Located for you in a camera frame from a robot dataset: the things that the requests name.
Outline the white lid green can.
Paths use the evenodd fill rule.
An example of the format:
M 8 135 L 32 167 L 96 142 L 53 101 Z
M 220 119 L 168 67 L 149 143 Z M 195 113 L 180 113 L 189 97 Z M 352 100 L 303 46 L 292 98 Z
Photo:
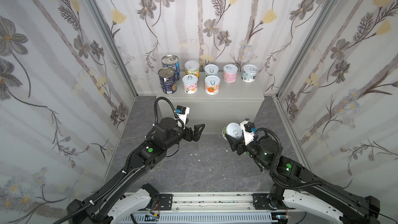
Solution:
M 222 136 L 225 140 L 227 140 L 226 135 L 229 135 L 239 140 L 243 136 L 243 131 L 238 123 L 232 122 L 229 123 L 226 127 L 224 127 L 222 131 Z

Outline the white lid orange can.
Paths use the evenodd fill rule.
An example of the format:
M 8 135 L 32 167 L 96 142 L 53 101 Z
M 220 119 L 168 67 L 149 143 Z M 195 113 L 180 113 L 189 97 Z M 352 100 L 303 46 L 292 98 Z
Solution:
M 220 78 L 215 75 L 210 75 L 205 78 L 205 92 L 209 95 L 216 95 L 220 89 Z

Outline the white lid pink can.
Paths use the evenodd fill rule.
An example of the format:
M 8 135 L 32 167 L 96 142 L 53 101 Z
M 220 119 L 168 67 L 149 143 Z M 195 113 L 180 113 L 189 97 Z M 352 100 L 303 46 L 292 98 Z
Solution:
M 182 78 L 183 89 L 187 94 L 195 94 L 198 90 L 198 78 L 195 75 L 186 75 Z

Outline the white lid light-blue can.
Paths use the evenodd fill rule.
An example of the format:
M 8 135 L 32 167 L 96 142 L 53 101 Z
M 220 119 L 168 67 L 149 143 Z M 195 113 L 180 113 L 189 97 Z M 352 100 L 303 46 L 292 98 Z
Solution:
M 204 67 L 205 76 L 218 76 L 219 67 L 214 64 L 208 64 Z

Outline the dark labelled tall can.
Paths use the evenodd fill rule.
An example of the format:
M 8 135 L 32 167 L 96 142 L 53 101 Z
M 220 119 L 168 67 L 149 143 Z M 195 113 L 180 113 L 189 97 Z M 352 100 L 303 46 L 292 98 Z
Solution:
M 161 68 L 158 71 L 158 76 L 163 93 L 173 94 L 177 91 L 175 71 L 172 68 Z

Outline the white lid yellow-orange can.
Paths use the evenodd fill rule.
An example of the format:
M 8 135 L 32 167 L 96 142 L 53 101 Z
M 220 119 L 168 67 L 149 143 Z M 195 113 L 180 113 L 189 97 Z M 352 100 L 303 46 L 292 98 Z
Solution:
M 200 77 L 200 64 L 198 61 L 190 60 L 184 64 L 186 75 L 195 75 L 197 78 Z

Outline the white lid pink-red can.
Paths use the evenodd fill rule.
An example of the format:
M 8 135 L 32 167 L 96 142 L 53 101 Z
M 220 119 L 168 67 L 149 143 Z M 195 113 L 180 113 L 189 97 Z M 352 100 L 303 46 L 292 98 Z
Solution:
M 238 67 L 233 64 L 228 64 L 223 67 L 223 80 L 226 83 L 233 83 L 236 81 Z

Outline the white lid teal can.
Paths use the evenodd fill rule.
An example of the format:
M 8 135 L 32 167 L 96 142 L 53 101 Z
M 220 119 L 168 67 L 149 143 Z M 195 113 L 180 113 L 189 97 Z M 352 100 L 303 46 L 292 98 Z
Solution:
M 241 79 L 246 83 L 252 83 L 258 73 L 258 68 L 255 65 L 246 64 L 242 69 Z

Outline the blue labelled tall can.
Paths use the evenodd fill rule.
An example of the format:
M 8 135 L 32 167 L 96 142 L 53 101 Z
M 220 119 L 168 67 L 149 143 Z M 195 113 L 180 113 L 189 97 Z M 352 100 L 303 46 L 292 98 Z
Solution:
M 175 72 L 175 79 L 180 79 L 180 66 L 179 66 L 179 58 L 176 55 L 165 55 L 161 59 L 161 63 L 163 67 L 172 68 Z

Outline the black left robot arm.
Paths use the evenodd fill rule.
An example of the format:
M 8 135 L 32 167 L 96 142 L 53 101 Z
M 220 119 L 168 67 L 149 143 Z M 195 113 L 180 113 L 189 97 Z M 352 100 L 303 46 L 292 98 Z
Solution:
M 67 215 L 57 222 L 70 224 L 116 224 L 133 212 L 159 205 L 159 192 L 150 184 L 126 197 L 129 187 L 167 157 L 167 150 L 180 141 L 198 141 L 204 124 L 193 128 L 181 120 L 166 117 L 155 123 L 145 140 L 126 158 L 123 168 L 100 189 L 83 201 L 74 200 L 67 206 Z

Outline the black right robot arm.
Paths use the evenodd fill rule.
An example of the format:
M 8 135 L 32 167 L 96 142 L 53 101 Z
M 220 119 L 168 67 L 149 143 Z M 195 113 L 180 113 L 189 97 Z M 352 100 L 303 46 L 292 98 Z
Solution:
M 264 135 L 254 134 L 254 139 L 246 144 L 243 139 L 226 135 L 233 151 L 238 155 L 249 154 L 261 171 L 267 170 L 274 182 L 272 190 L 265 200 L 266 209 L 278 209 L 288 190 L 303 189 L 318 199 L 330 204 L 342 212 L 340 220 L 344 224 L 378 224 L 380 221 L 380 202 L 368 196 L 360 197 L 347 192 L 316 176 L 298 162 L 282 156 L 282 144 L 270 130 Z

